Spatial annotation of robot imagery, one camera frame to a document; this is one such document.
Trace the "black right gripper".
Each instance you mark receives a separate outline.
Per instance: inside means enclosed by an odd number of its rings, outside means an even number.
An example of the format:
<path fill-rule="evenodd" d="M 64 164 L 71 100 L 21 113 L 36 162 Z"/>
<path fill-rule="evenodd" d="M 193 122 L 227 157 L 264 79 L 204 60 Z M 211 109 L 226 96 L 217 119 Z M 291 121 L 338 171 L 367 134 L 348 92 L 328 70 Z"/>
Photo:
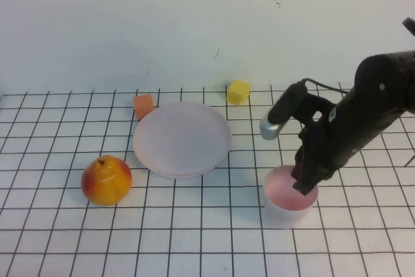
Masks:
<path fill-rule="evenodd" d="M 295 154 L 293 188 L 308 195 L 367 144 L 367 122 L 351 105 L 336 105 L 300 132 Z"/>

